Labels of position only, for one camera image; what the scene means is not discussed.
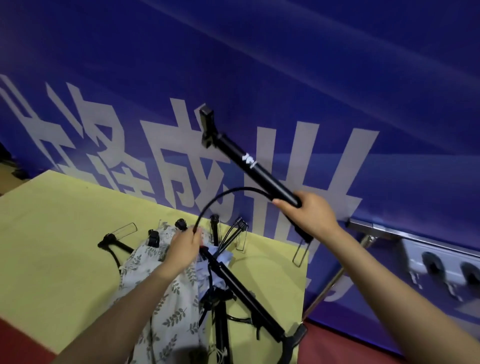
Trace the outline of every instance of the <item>forearm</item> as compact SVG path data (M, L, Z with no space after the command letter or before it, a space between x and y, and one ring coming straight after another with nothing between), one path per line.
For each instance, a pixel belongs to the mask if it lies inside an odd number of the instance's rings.
M324 241L403 353L414 363L472 363L480 344L382 266L348 233Z
M127 360L176 273L161 265L81 333L54 364L120 364Z

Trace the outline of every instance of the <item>white cloth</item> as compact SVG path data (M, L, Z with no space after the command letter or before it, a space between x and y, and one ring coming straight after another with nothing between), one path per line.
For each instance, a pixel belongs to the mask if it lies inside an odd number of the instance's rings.
M145 241L121 267L120 284L113 296L113 304L125 296L165 259L175 227L162 223L158 229L160 245L153 248ZM203 232L203 243L211 241L209 233ZM216 247L209 246L213 253ZM226 265L232 258L231 252L223 252L219 260ZM224 288L223 280L214 276L214 285ZM201 316L199 291L203 296L208 289L206 262L199 257L184 270L167 288L158 303L150 322L143 329L127 363L130 364L180 364L206 363L208 360L208 338L205 335L207 317L199 327Z

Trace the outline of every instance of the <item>person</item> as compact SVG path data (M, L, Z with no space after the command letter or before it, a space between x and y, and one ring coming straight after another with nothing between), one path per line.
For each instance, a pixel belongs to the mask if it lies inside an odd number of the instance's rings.
M362 248L339 226L325 199L302 191L296 195L301 208L278 199L272 202L337 257L411 363L480 362L480 343ZM124 363L169 284L197 257L200 241L200 230L176 235L164 263L81 333L53 363Z

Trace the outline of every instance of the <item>hand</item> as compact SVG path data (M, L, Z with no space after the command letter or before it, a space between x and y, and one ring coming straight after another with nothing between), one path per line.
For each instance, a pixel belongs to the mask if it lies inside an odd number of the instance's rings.
M341 230L335 213L323 197L304 191L296 191L295 194L302 202L300 208L293 207L278 198L273 199L272 203L304 231L321 242L325 242Z
M170 242L167 256L159 267L172 276L172 279L183 272L197 257L202 243L202 229L194 234L191 228L177 232Z

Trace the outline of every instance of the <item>yellow tablecloth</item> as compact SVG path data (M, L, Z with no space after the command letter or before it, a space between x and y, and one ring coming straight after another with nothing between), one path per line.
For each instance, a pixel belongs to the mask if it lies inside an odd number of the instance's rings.
M47 171L0 197L0 317L54 352L60 352L104 310L116 290L112 257L102 237L130 222L138 231L122 239L135 248L159 220L174 224L196 216ZM232 272L287 331L301 320L306 267L292 263L295 247L252 233L245 253L234 251ZM118 251L118 257L127 255ZM228 313L247 317L242 304ZM281 345L262 329L229 322L235 363L274 363ZM293 363L296 363L295 351ZM213 355L211 363L216 363Z

